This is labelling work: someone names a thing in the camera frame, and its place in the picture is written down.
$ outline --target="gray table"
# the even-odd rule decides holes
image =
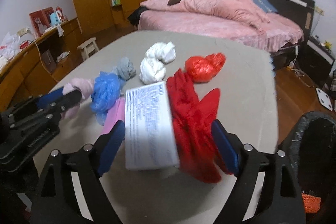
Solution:
[[[274,151],[278,138],[278,116],[269,54],[227,39],[160,31],[134,32],[94,54],[60,81],[55,89],[74,77],[95,78],[100,71],[111,71],[123,56],[129,57],[138,70],[137,76],[127,82],[124,90],[140,86],[142,82],[138,73],[141,60],[146,50],[160,41],[172,41],[176,45],[177,57],[166,65],[166,78],[178,68],[184,68],[184,62],[191,56],[223,52],[226,63],[219,74],[207,84],[195,85],[199,98],[213,88],[220,88],[217,118],[227,131],[237,134],[243,143],[250,143],[259,151]],[[81,105],[74,119],[61,121],[61,133],[34,157],[39,172],[51,150],[57,148],[62,153],[74,152],[98,138],[102,127],[90,110],[90,102],[88,100]],[[262,180],[260,175],[245,218],[254,213]],[[216,219],[236,178],[223,175],[220,183],[212,185],[199,182],[176,168],[129,171],[125,169],[122,145],[110,171],[100,181],[123,223],[207,224]],[[78,180],[74,180],[74,185],[77,189]],[[83,215],[90,218],[83,198],[78,196],[78,200],[85,211]]]

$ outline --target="blue plastic bag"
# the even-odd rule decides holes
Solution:
[[[94,80],[91,109],[97,113],[96,117],[100,125],[104,125],[107,112],[120,97],[121,89],[120,80],[114,73],[101,71],[100,75]]]

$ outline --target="electrical cord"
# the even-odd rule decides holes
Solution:
[[[34,42],[34,44],[35,44],[36,47],[37,47],[37,51],[39,52],[39,57],[40,57],[40,61],[41,61],[42,67],[43,67],[44,70],[51,76],[51,78],[53,78],[53,79],[56,81],[56,83],[58,83],[59,81],[58,81],[58,80],[57,80],[57,79],[50,73],[50,71],[45,67],[44,62],[42,61],[41,53],[40,53],[40,49],[39,49],[39,47],[38,47],[38,45],[37,45],[37,43],[36,43],[36,40],[34,40],[33,42]]]
[[[302,84],[304,84],[308,88],[313,88],[314,87],[314,84],[312,86],[310,86],[302,80],[301,77],[307,76],[310,79],[310,81],[313,83],[313,80],[307,74],[305,74],[302,70],[297,69],[297,68],[292,68],[291,70],[293,70],[295,72],[295,76],[298,77],[298,79],[301,81]]]
[[[297,50],[295,51],[295,59],[292,62],[290,62],[288,68],[290,68],[290,70],[295,72],[295,76],[298,77],[298,79],[301,81],[301,83],[303,83],[308,88],[313,88],[314,87],[313,80],[307,74],[305,74],[302,70],[300,70],[299,65],[296,64],[296,59],[297,59],[298,55],[299,55],[299,48],[297,47]],[[312,86],[308,85],[305,81],[302,80],[302,77],[304,77],[304,76],[306,76],[310,79],[310,81],[313,83]]]

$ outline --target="wall outlet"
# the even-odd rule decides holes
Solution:
[[[21,30],[17,31],[17,35],[19,37],[22,37],[23,35],[25,35],[26,33],[29,33],[29,27],[26,28],[22,28]]]
[[[324,15],[324,11],[318,6],[315,6],[315,11],[322,16]]]

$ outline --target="pink bed sheet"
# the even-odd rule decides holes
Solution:
[[[138,30],[161,30],[228,38],[268,52],[277,52],[286,43],[296,44],[303,30],[293,21],[268,13],[270,23],[262,23],[266,34],[253,27],[216,16],[148,10],[141,14]]]

